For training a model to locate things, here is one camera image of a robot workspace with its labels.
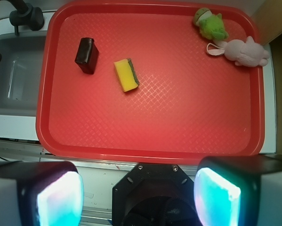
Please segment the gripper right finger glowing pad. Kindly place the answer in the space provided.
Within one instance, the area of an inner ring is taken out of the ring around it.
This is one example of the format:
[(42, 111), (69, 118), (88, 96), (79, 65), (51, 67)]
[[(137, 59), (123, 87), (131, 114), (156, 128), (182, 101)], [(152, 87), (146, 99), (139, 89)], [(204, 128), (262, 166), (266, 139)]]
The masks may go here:
[(205, 157), (193, 193), (204, 226), (282, 226), (282, 155)]

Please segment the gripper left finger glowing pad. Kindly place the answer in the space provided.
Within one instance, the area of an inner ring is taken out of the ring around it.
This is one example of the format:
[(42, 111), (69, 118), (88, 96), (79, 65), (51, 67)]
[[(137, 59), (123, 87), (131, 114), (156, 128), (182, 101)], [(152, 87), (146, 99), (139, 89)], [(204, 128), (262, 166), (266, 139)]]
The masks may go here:
[(0, 161), (0, 226), (77, 226), (83, 181), (68, 161)]

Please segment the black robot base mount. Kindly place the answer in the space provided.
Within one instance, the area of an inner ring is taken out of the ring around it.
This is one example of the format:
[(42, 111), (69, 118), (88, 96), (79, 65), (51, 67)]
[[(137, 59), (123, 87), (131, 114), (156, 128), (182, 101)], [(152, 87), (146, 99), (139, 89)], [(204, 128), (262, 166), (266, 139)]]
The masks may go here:
[(112, 191), (114, 226), (200, 226), (194, 182), (177, 165), (139, 163)]

